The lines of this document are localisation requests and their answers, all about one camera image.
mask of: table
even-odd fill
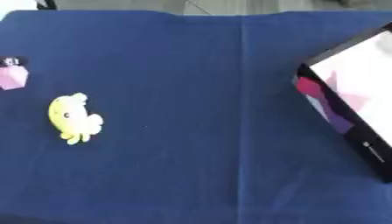
[[[31,77],[0,93],[0,212],[69,224],[390,223],[392,186],[291,79],[391,18],[11,13],[0,52],[29,57]],[[46,111],[76,92],[105,124],[70,147]]]

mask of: pink object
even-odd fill
[[[29,72],[23,66],[0,67],[0,87],[4,90],[23,88]]]

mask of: small pink toy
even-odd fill
[[[9,90],[23,88],[29,72],[18,58],[0,58],[0,88]]]

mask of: gray floor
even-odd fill
[[[55,0],[60,9],[154,10],[186,15],[247,15],[279,11],[392,10],[392,0]]]

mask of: yellow octopus toy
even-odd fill
[[[68,144],[77,144],[80,140],[88,142],[92,135],[102,129],[102,117],[88,115],[85,108],[87,99],[82,93],[64,95],[56,98],[49,106],[49,119]]]

